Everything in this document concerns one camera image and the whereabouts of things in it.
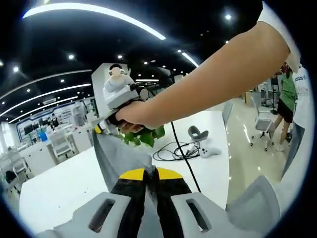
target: black cable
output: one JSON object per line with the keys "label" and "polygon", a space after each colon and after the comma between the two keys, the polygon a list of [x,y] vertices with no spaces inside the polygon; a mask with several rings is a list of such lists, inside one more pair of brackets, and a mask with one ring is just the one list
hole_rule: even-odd
{"label": "black cable", "polygon": [[[178,154],[179,151],[179,147],[177,147],[174,151],[170,151],[168,149],[166,149],[167,146],[176,143],[176,141],[170,142],[167,145],[164,145],[162,148],[160,148],[158,151],[156,151],[152,157],[154,160],[156,161],[180,161],[180,160],[184,160],[184,157],[181,154]],[[196,157],[199,156],[199,148],[200,148],[200,143],[199,142],[190,142],[190,143],[185,143],[185,142],[180,142],[182,145],[181,147],[185,147],[185,146],[189,146],[192,145],[192,149],[187,150],[186,152],[186,159],[194,159]],[[160,152],[169,152],[170,154],[172,154],[173,159],[165,159],[163,157],[160,156]]]}
{"label": "black cable", "polygon": [[[152,94],[153,97],[155,97],[155,94],[154,94],[152,91],[149,91],[149,92]],[[172,129],[173,129],[173,133],[174,133],[174,137],[175,137],[175,140],[176,140],[178,149],[179,149],[180,153],[182,154],[182,157],[183,157],[183,159],[185,160],[185,162],[186,162],[186,164],[187,164],[187,166],[188,166],[188,168],[189,168],[189,171],[190,171],[190,173],[191,173],[191,175],[192,175],[192,177],[193,177],[193,180],[194,180],[194,182],[195,182],[195,184],[196,184],[196,187],[197,187],[198,191],[201,192],[200,187],[199,187],[199,185],[198,185],[198,182],[197,182],[197,180],[196,180],[196,177],[195,177],[195,175],[194,175],[194,172],[193,172],[193,170],[192,170],[192,167],[190,166],[190,164],[189,164],[189,162],[188,162],[188,160],[187,160],[187,158],[186,158],[186,156],[185,156],[185,154],[184,154],[184,152],[183,152],[183,150],[182,150],[182,147],[181,147],[180,144],[179,144],[179,141],[178,141],[178,138],[177,138],[177,135],[176,135],[176,131],[175,131],[175,127],[174,127],[174,123],[173,123],[172,121],[171,121],[170,123],[171,123],[171,125],[172,125]]]}

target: green plant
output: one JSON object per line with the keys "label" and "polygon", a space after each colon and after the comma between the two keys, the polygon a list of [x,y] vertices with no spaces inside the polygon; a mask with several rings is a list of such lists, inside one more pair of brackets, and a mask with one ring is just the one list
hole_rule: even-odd
{"label": "green plant", "polygon": [[160,139],[163,136],[165,136],[164,125],[153,130],[144,128],[137,133],[121,133],[117,137],[121,138],[127,145],[130,143],[134,143],[136,146],[139,146],[142,142],[148,146],[153,147],[155,139]]}

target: black ceiling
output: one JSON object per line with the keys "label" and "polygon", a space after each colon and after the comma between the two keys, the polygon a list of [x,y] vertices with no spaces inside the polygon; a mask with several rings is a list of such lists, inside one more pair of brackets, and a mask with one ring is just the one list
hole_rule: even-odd
{"label": "black ceiling", "polygon": [[[188,73],[195,66],[178,53],[178,49],[200,64],[226,40],[250,29],[262,8],[260,0],[77,0],[133,17],[166,37],[160,40],[128,22],[96,12],[55,10],[22,19],[24,13],[39,2],[44,0],[4,0],[0,3],[0,60],[4,64],[0,67],[0,96],[53,74],[83,69],[94,71],[103,62],[128,64],[133,79],[148,79],[153,74],[156,77],[156,70],[152,69],[162,65],[173,74]],[[59,2],[74,0],[50,0],[48,4]],[[224,18],[226,14],[232,16],[230,21]],[[69,60],[69,54],[74,54],[75,59]],[[20,69],[17,73],[13,73],[15,66]],[[32,83],[2,98],[0,102],[5,101],[5,104],[0,104],[0,114],[37,95],[90,82],[91,72],[84,72]],[[77,91],[67,90],[54,96],[63,99],[76,96]],[[93,94],[92,86],[82,91],[83,95]],[[13,119],[21,115],[21,110],[35,109],[42,101],[40,98],[23,104],[0,120]]]}

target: black shorts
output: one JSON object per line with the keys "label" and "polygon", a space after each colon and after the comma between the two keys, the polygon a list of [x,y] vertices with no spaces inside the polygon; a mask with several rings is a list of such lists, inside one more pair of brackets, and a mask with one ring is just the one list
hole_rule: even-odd
{"label": "black shorts", "polygon": [[280,114],[287,123],[292,123],[293,112],[289,109],[288,106],[285,105],[282,100],[278,101],[277,113]]}

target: curved led light strip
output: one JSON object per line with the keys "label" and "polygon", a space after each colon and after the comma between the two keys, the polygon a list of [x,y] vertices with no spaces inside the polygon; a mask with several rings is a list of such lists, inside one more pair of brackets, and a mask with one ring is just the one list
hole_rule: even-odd
{"label": "curved led light strip", "polygon": [[13,109],[15,109],[15,108],[17,108],[17,107],[19,107],[19,106],[25,104],[25,103],[28,103],[28,102],[30,102],[30,101],[32,101],[32,100],[34,100],[34,99],[37,99],[37,98],[40,98],[40,97],[43,97],[43,96],[46,96],[46,95],[49,95],[49,94],[52,94],[52,93],[57,93],[57,92],[61,92],[61,91],[64,91],[64,90],[68,90],[68,89],[81,88],[81,87],[86,87],[86,86],[90,86],[90,85],[91,85],[91,83],[86,83],[86,84],[71,86],[71,87],[67,87],[67,88],[61,88],[61,89],[58,89],[58,90],[54,90],[54,91],[51,91],[51,92],[48,92],[48,93],[41,94],[41,95],[36,96],[36,97],[34,97],[34,98],[30,98],[30,99],[28,99],[28,100],[25,100],[25,101],[23,101],[23,102],[21,102],[21,103],[15,105],[15,106],[13,106],[12,108],[9,108],[9,109],[6,110],[5,112],[1,113],[1,114],[0,114],[0,117],[2,117],[4,114],[10,112],[11,110],[13,110]]}
{"label": "curved led light strip", "polygon": [[30,82],[27,82],[25,84],[22,84],[12,90],[10,90],[9,92],[3,94],[0,96],[0,100],[6,96],[8,96],[9,94],[15,92],[16,90],[19,90],[21,88],[24,88],[30,84],[33,84],[33,83],[36,83],[36,82],[39,82],[39,81],[42,81],[42,80],[45,80],[45,79],[49,79],[49,78],[54,78],[54,77],[58,77],[58,76],[62,76],[62,75],[68,75],[68,74],[73,74],[73,73],[83,73],[83,72],[91,72],[92,70],[91,69],[84,69],[84,70],[76,70],[76,71],[70,71],[70,72],[64,72],[64,73],[57,73],[57,74],[52,74],[50,76],[45,76],[43,78],[38,78],[38,79],[35,79],[35,80],[32,80]]}
{"label": "curved led light strip", "polygon": [[78,98],[78,96],[76,96],[76,97],[71,97],[71,98],[66,98],[66,99],[63,99],[63,100],[60,100],[60,101],[57,101],[57,102],[50,103],[50,104],[47,104],[47,105],[42,106],[42,107],[39,107],[39,108],[36,108],[36,109],[31,110],[31,111],[29,111],[29,112],[27,112],[27,113],[25,113],[25,114],[23,114],[23,115],[18,116],[17,118],[15,118],[15,119],[9,121],[9,123],[12,123],[12,122],[14,122],[14,121],[16,121],[16,120],[18,120],[18,119],[20,119],[20,118],[22,118],[22,117],[24,117],[24,116],[30,114],[30,113],[33,113],[33,112],[38,111],[38,110],[40,110],[40,109],[49,107],[49,106],[54,105],[54,104],[57,104],[57,103],[62,103],[62,102],[68,101],[68,100],[76,99],[76,98]]}
{"label": "curved led light strip", "polygon": [[28,10],[23,18],[46,12],[46,11],[54,11],[54,10],[65,10],[65,9],[72,9],[72,10],[84,10],[84,11],[93,11],[93,12],[98,12],[101,14],[113,16],[116,18],[119,18],[121,20],[124,20],[126,22],[129,22],[135,26],[140,27],[141,29],[151,33],[152,35],[156,36],[160,40],[165,40],[166,37],[154,30],[153,28],[149,27],[148,25],[130,17],[127,16],[123,13],[120,13],[118,11],[111,10],[109,8],[101,7],[101,6],[96,6],[96,5],[90,5],[90,4],[84,4],[84,3],[73,3],[73,2],[65,2],[65,3],[52,3],[52,4],[47,4],[47,5],[42,5],[39,7],[35,7],[33,9]]}
{"label": "curved led light strip", "polygon": [[188,59],[194,66],[196,66],[196,68],[198,68],[198,64],[186,53],[182,53],[183,57],[185,57],[186,59]]}

